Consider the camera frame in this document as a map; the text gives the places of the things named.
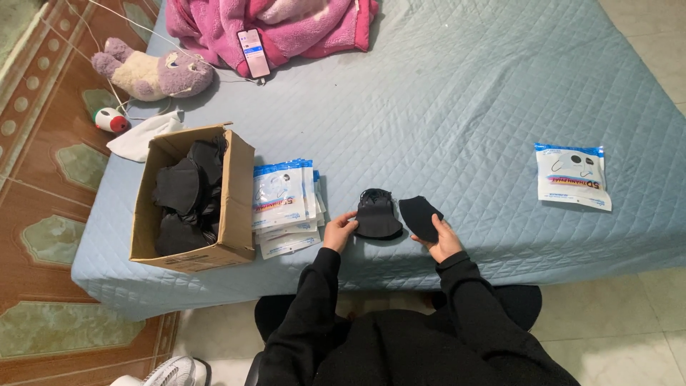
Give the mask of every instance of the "quilted fabric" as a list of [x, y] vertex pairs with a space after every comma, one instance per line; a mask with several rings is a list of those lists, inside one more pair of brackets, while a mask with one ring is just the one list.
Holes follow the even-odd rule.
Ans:
[[[333, 215], [366, 188], [426, 196], [493, 284], [685, 265], [686, 120], [596, 0], [396, 0], [380, 13], [367, 54], [293, 60], [264, 87], [224, 74], [174, 104], [189, 126], [234, 121], [258, 163], [315, 160]], [[170, 48], [153, 36], [148, 52]], [[157, 112], [146, 106], [132, 114]], [[605, 146], [614, 210], [538, 201], [534, 142]], [[141, 172], [110, 158], [72, 268], [91, 296], [143, 319], [295, 291], [316, 247], [196, 275], [127, 261]], [[407, 235], [356, 239], [340, 288], [429, 290], [438, 277]]]

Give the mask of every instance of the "white cloth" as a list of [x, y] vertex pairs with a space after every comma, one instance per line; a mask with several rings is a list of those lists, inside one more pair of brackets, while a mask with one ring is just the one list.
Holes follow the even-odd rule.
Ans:
[[109, 141], [107, 147], [116, 155], [136, 162], [147, 159], [147, 143], [156, 135], [185, 130], [178, 114], [181, 110], [172, 111], [157, 117], [151, 117], [138, 126]]

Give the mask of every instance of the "smartphone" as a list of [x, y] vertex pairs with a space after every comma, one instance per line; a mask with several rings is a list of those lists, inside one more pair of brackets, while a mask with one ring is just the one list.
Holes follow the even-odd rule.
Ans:
[[262, 78], [270, 74], [267, 56], [264, 54], [262, 42], [257, 30], [241, 31], [238, 33], [243, 55], [248, 62], [248, 69], [253, 79]]

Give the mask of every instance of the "open cardboard box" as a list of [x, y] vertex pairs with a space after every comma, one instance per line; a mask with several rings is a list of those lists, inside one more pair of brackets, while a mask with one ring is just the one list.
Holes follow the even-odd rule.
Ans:
[[[150, 152], [136, 199], [130, 261], [192, 273], [254, 260], [250, 224], [255, 148], [233, 131], [224, 130], [227, 124], [231, 122], [176, 131], [159, 135], [150, 141]], [[195, 140], [211, 141], [214, 136], [221, 134], [228, 145], [224, 155], [222, 208], [217, 242], [194, 251], [160, 257], [155, 252], [155, 240], [160, 231], [162, 209], [152, 202], [157, 171], [176, 165], [186, 157]]]

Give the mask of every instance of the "person's left hand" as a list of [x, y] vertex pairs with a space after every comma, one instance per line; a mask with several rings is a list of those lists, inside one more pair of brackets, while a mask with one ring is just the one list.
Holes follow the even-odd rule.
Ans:
[[324, 248], [341, 253], [348, 242], [348, 236], [357, 228], [357, 220], [348, 221], [357, 215], [357, 211], [342, 214], [329, 221], [324, 229]]

